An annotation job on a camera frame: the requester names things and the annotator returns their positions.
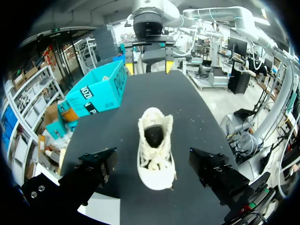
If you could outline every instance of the blue bin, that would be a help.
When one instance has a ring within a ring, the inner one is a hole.
[[[67,94],[66,100],[77,116],[115,109],[121,105],[127,80],[123,61],[90,71]]]
[[[16,116],[10,106],[7,107],[7,110],[5,111],[4,116],[5,116],[6,120],[8,121],[8,123],[10,124],[10,126],[12,128],[14,128],[18,119],[16,118]]]
[[[8,138],[11,137],[11,134],[13,132],[13,128],[10,126],[10,124],[7,122],[7,120],[4,122],[3,127],[5,129],[5,134]]]

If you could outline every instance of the cable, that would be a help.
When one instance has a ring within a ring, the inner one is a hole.
[[[263,224],[268,224],[265,217],[263,217],[258,211],[250,212],[249,214],[255,214],[262,221]]]
[[[283,168],[280,172],[282,173],[283,171],[287,170],[288,168],[290,168],[292,165],[296,164],[297,162],[300,161],[300,156],[298,158],[296,158],[294,161],[292,161],[289,165],[287,165],[285,168]]]
[[[194,45],[195,45],[195,41],[196,41],[196,35],[197,35],[198,27],[199,27],[199,24],[198,24],[197,28],[195,29],[195,35],[194,35],[194,38],[193,38],[193,44],[192,44],[190,50],[187,53],[185,53],[185,54],[178,54],[178,53],[174,52],[175,55],[178,55],[178,56],[187,56],[187,55],[189,55],[192,52],[192,50],[194,48]]]
[[[259,70],[259,68],[261,67],[263,61],[261,61],[261,63],[259,64],[258,68],[256,68],[256,65],[255,65],[255,57],[254,57],[254,49],[253,49],[253,46],[250,42],[250,40],[248,39],[248,42],[250,43],[250,46],[251,46],[251,49],[252,49],[252,55],[253,55],[253,66],[254,66],[254,69],[256,70]]]

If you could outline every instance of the wire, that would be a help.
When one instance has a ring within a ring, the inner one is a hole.
[[[259,66],[258,66],[258,68],[256,68],[256,65],[255,65],[255,57],[254,57],[254,49],[253,49],[253,46],[252,46],[252,41],[250,41],[249,39],[248,39],[248,42],[250,43],[250,46],[251,46],[251,49],[252,49],[252,55],[253,55],[253,66],[254,66],[254,69],[256,69],[256,70],[259,70],[259,68],[261,67],[261,65],[262,65],[262,63],[263,63],[263,61],[261,61],[261,63],[259,64]]]
[[[255,214],[262,221],[263,224],[268,224],[265,217],[263,217],[258,211],[250,212],[250,214]]]
[[[178,54],[177,52],[174,52],[175,55],[178,55],[178,56],[187,56],[187,55],[189,55],[192,52],[192,50],[194,48],[194,45],[195,45],[198,28],[199,28],[199,23],[198,23],[197,28],[195,29],[195,35],[194,35],[194,38],[193,38],[193,44],[192,44],[190,50],[188,52],[186,52],[185,54]]]

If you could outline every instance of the desk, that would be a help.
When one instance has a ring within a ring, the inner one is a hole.
[[[137,122],[149,107],[174,117],[172,154],[178,179],[173,188],[148,189],[140,180],[136,158],[139,145]],[[107,186],[98,192],[121,199],[121,225],[222,224],[229,212],[212,190],[204,188],[188,163],[195,147],[230,158],[237,169],[225,135],[203,99],[180,72],[130,76],[120,108],[81,117],[67,148],[61,174],[78,163],[85,152],[118,148],[118,164]]]

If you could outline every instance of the storage shelf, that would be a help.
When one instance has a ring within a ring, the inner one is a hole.
[[[40,75],[44,70],[46,70],[49,66],[43,67],[41,68],[39,71],[37,71],[28,81],[26,81],[25,84],[23,84],[20,89],[15,93],[15,95],[13,96],[13,99],[15,100],[20,93],[23,91],[23,89],[34,79],[36,78],[38,75]]]
[[[10,139],[9,139],[9,144],[8,144],[8,149],[7,149],[7,154],[6,154],[6,159],[7,159],[7,161],[8,161],[8,159],[9,159],[9,153],[10,153],[11,143],[12,143],[13,138],[14,138],[14,136],[15,136],[15,132],[16,132],[16,130],[17,130],[18,125],[19,125],[19,121],[16,122],[15,127],[14,127],[14,129],[13,129],[13,132],[11,133],[11,136],[10,136]]]
[[[51,103],[56,99],[56,97],[57,97],[59,94],[60,94],[60,93],[57,92],[57,93],[51,98],[51,100],[47,103],[45,109],[43,109],[43,111],[42,111],[42,112],[39,114],[39,116],[37,117],[37,120],[36,120],[36,122],[33,124],[32,129],[36,129],[36,127],[37,127],[37,125],[38,125],[38,122],[41,120],[42,116],[44,115],[44,113],[45,113],[45,111],[46,111],[46,108],[47,108],[48,106],[51,105]]]
[[[39,94],[44,90],[44,88],[48,87],[51,82],[53,82],[53,79],[49,80],[45,85],[43,85],[41,87],[41,89],[34,95],[34,98],[32,100],[30,100],[30,102],[27,104],[27,106],[25,107],[25,109],[23,110],[23,112],[21,113],[22,116],[25,115],[25,113],[27,112],[27,110],[29,109],[30,105],[32,104],[32,102],[39,96]]]
[[[32,144],[32,137],[29,139],[28,144],[27,144],[27,149],[26,149],[26,153],[25,153],[25,161],[24,163],[22,163],[22,169],[23,169],[23,177],[25,176],[25,167],[26,167],[26,162],[27,162],[27,157],[28,157],[28,153],[29,153],[29,149],[31,147]]]

